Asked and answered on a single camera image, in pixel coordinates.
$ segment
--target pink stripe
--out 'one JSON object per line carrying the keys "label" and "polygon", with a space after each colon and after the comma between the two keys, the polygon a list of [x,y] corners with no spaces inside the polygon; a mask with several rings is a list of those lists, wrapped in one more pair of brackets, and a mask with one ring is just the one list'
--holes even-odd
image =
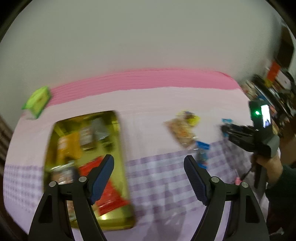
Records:
{"label": "pink stripe", "polygon": [[190,69],[141,69],[75,81],[51,90],[47,106],[77,100],[117,90],[151,89],[159,87],[237,89],[230,76],[216,71]]}

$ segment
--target table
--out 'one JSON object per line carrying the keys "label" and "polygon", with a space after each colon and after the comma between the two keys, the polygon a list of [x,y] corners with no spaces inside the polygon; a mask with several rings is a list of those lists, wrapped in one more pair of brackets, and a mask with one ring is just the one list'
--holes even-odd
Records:
{"label": "table", "polygon": [[[190,240],[201,205],[183,169],[184,150],[164,122],[181,110],[201,117],[194,133],[211,143],[209,173],[233,182],[250,166],[249,153],[222,139],[221,118],[252,124],[248,98],[231,77],[213,71],[142,69],[94,77],[52,89],[53,98],[37,120],[23,115],[11,139],[4,169],[4,203],[15,222],[29,232],[43,191],[47,142],[55,122],[116,110],[123,157],[137,225],[105,232],[108,240]],[[223,237],[230,204],[216,236]],[[76,240],[82,240],[74,230]]]}

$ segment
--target orange package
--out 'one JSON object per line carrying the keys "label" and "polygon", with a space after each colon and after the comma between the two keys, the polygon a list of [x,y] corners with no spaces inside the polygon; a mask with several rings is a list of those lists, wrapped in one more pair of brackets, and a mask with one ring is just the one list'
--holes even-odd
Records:
{"label": "orange package", "polygon": [[[103,156],[99,156],[93,161],[79,167],[81,176],[87,176],[88,173],[94,167],[98,167],[103,160]],[[129,201],[123,199],[117,190],[113,187],[111,180],[107,182],[107,185],[103,191],[101,199],[96,201],[96,206],[99,208],[99,214],[106,214],[116,208],[128,205]]]}

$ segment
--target wall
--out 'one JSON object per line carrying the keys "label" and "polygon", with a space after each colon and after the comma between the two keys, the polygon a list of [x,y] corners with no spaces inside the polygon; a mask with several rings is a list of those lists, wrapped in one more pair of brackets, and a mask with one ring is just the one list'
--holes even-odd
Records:
{"label": "wall", "polygon": [[33,0],[0,43],[0,113],[37,88],[143,67],[261,73],[280,36],[265,0]]}

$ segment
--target person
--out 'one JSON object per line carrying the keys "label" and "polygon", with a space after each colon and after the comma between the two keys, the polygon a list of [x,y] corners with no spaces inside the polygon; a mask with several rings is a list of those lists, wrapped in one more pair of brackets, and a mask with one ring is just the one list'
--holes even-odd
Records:
{"label": "person", "polygon": [[268,185],[265,194],[269,200],[266,221],[269,233],[282,228],[284,233],[289,232],[289,235],[295,237],[293,229],[296,230],[296,169],[282,165],[278,154],[271,159],[253,155],[253,161],[267,170]]}

